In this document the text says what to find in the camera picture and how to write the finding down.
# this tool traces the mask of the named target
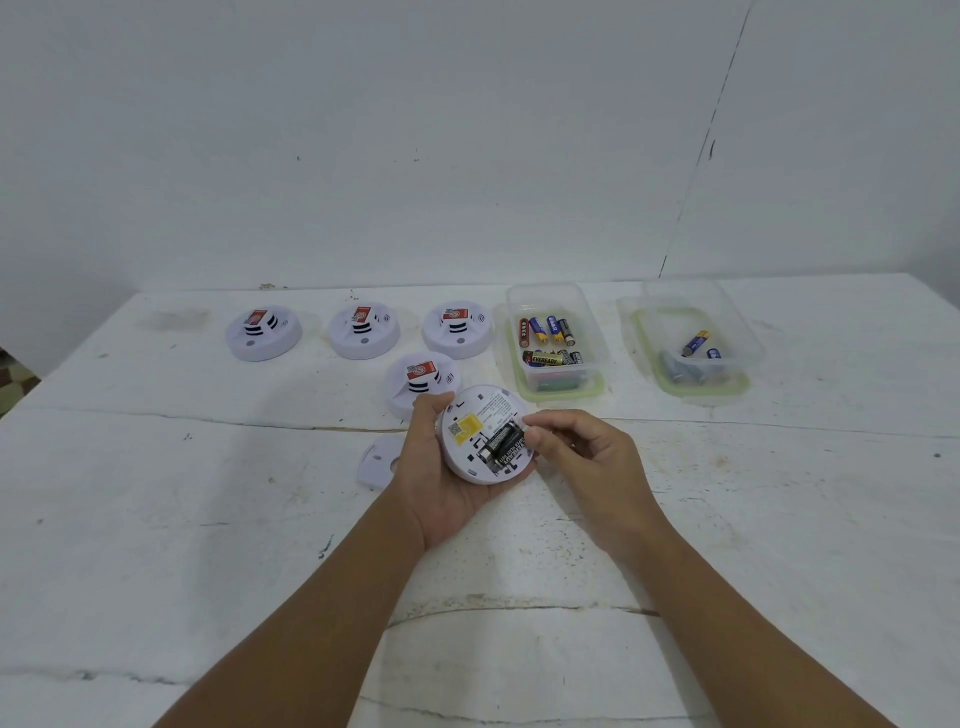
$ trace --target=smoke detector back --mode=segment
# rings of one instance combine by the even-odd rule
[[[271,305],[237,316],[227,327],[227,346],[238,359],[264,361],[293,349],[302,334],[297,314]]]
[[[440,418],[446,464],[471,483],[509,480],[533,458],[523,442],[521,418],[526,413],[513,392],[492,384],[468,387]]]
[[[394,347],[400,322],[396,311],[383,303],[357,303],[330,319],[326,333],[344,359],[373,359]]]
[[[383,377],[383,399],[394,417],[409,422],[418,395],[456,392],[460,384],[460,370],[446,354],[409,353],[387,369]]]
[[[493,338],[490,310],[473,301],[448,301],[428,313],[420,327],[427,349],[453,359],[482,352]]]

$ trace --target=plastic container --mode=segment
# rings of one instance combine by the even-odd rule
[[[739,394],[763,347],[730,297],[712,280],[646,280],[634,313],[637,337],[660,388],[678,396]],[[709,338],[682,352],[702,330]],[[719,352],[720,358],[709,358]]]
[[[597,326],[593,312],[576,283],[543,283],[515,285],[507,291],[510,325],[507,336],[516,373],[516,389],[527,401],[570,400],[596,397],[606,388],[610,367],[610,350]],[[576,344],[569,347],[550,336],[547,317],[566,319]],[[518,328],[521,319],[536,317],[546,330],[549,341],[543,344],[531,329],[528,350],[545,352],[568,350],[579,352],[582,364],[559,367],[530,366],[523,361],[524,349],[519,345]]]

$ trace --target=right hand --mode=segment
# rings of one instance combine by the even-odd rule
[[[526,443],[563,474],[590,535],[614,559],[636,552],[637,538],[665,522],[633,438],[579,409],[527,415]]]

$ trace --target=hand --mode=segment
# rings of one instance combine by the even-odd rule
[[[403,441],[400,461],[387,490],[394,492],[423,534],[424,548],[433,548],[463,528],[493,497],[533,472],[531,461],[519,475],[495,485],[468,483],[446,466],[437,439],[437,415],[453,401],[453,393],[419,395]]]
[[[626,432],[579,409],[544,409],[523,422],[534,425],[527,446],[560,469],[590,536],[613,558],[628,557],[638,533],[665,521]]]

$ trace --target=white wall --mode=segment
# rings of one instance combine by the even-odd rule
[[[118,290],[655,275],[746,8],[14,0],[5,247]]]
[[[958,38],[956,0],[758,0],[664,274],[902,269],[960,204]]]
[[[137,289],[903,265],[956,2],[748,7],[8,0],[0,345],[44,374]]]

